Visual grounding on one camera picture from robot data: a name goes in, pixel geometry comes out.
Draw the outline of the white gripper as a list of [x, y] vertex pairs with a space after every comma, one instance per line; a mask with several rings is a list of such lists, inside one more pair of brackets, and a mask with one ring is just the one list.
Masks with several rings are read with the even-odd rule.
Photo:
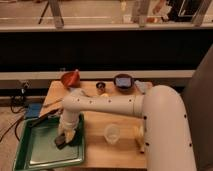
[[65, 141], [71, 142], [76, 134], [76, 128], [79, 123], [79, 114], [63, 113], [59, 119], [58, 133], [65, 133]]

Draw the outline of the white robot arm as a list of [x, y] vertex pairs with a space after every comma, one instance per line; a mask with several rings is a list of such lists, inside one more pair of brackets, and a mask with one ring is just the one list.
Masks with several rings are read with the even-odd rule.
[[148, 171], [197, 171], [184, 102], [171, 87], [157, 85], [145, 95], [88, 97], [76, 88], [62, 100], [59, 132], [68, 135], [81, 111], [129, 115], [143, 119]]

